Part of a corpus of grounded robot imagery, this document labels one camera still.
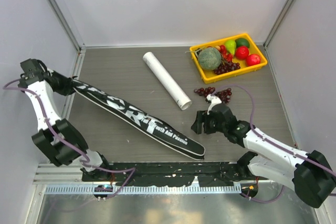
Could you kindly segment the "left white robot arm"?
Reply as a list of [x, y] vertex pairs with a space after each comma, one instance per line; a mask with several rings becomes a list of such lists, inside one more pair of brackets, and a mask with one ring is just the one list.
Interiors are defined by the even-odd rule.
[[48, 69], [39, 59], [27, 59], [20, 66], [18, 87], [29, 97], [38, 122], [33, 143], [57, 167], [80, 165], [91, 179], [110, 179], [112, 168], [105, 157], [91, 151], [81, 133], [57, 112], [54, 93], [72, 95], [74, 79]]

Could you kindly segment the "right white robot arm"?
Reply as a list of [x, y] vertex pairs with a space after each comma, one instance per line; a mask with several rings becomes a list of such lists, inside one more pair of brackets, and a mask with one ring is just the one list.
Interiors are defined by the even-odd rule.
[[236, 119], [223, 103], [197, 111], [191, 129], [196, 134], [223, 133], [231, 143], [248, 149], [237, 167], [240, 177], [273, 180], [312, 208], [320, 208], [335, 189], [335, 172], [322, 153], [307, 153], [268, 136], [251, 121]]

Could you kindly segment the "yellow plastic tray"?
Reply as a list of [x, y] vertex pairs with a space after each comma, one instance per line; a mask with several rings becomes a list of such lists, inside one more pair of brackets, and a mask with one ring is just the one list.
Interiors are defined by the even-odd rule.
[[[251, 54], [257, 54], [260, 57], [259, 64], [253, 65], [253, 66], [247, 66], [245, 60], [239, 60], [239, 59], [236, 59], [236, 57], [234, 57], [233, 62], [239, 63], [240, 65], [240, 69], [238, 70], [230, 71], [230, 72], [223, 73], [223, 74], [215, 74], [213, 73], [213, 71], [204, 70], [200, 67], [200, 64], [198, 63], [198, 59], [197, 59], [197, 54], [194, 51], [196, 51], [197, 49], [204, 49], [209, 46], [212, 46], [212, 47], [220, 46], [220, 45], [223, 45], [228, 40], [236, 40], [238, 38], [244, 38], [250, 43], [249, 52]], [[199, 74], [205, 84], [210, 84], [210, 83], [218, 82], [218, 81], [228, 79], [231, 77], [239, 76], [245, 73], [257, 71], [268, 64], [268, 60], [266, 59], [266, 57], [263, 55], [263, 53], [260, 51], [260, 49], [257, 47], [255, 42], [252, 40], [252, 38], [247, 33], [242, 33], [242, 34], [238, 34], [235, 36], [226, 37], [226, 38], [222, 38], [219, 40], [214, 40], [214, 41], [206, 42], [203, 44], [191, 46], [189, 48], [189, 53], [191, 54], [191, 58], [194, 61], [196, 68], [199, 71]]]

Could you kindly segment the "black racket bag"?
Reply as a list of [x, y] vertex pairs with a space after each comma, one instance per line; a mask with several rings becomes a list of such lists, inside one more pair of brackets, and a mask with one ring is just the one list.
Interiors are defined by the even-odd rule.
[[202, 144], [126, 100], [109, 95], [80, 80], [72, 80], [72, 89], [80, 96], [122, 119], [164, 146], [194, 160], [204, 159], [205, 147]]

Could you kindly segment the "white shuttlecock tube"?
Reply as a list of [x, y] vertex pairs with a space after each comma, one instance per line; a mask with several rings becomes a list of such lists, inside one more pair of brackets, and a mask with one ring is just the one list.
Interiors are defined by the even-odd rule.
[[160, 61], [152, 52], [146, 52], [143, 55], [143, 61], [153, 72], [161, 85], [169, 93], [177, 106], [182, 110], [188, 109], [192, 105], [191, 99], [186, 95], [178, 83], [172, 78]]

